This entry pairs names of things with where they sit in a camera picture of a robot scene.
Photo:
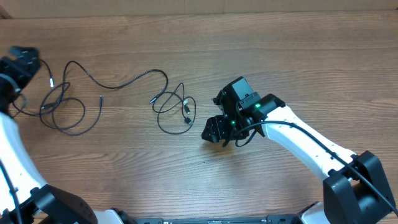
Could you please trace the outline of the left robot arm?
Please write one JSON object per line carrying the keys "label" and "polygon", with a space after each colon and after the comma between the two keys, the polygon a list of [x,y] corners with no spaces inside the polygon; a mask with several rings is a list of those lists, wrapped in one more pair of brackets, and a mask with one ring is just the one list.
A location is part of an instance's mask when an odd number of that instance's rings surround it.
{"label": "left robot arm", "polygon": [[9,106],[39,71],[39,51],[13,46],[10,53],[14,58],[1,58],[1,223],[33,223],[38,213],[46,214],[42,223],[122,223],[117,211],[95,211],[81,197],[49,185],[35,167]]}

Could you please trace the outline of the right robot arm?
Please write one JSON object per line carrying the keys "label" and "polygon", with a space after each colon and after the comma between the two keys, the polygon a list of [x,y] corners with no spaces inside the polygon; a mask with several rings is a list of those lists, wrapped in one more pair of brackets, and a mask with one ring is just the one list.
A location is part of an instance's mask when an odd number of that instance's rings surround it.
{"label": "right robot arm", "polygon": [[303,122],[273,94],[259,96],[239,77],[213,98],[222,112],[208,118],[201,134],[209,142],[243,140],[255,134],[280,144],[322,182],[323,201],[296,214],[268,215],[264,223],[377,223],[396,202],[383,166],[369,151],[357,154],[327,139]]}

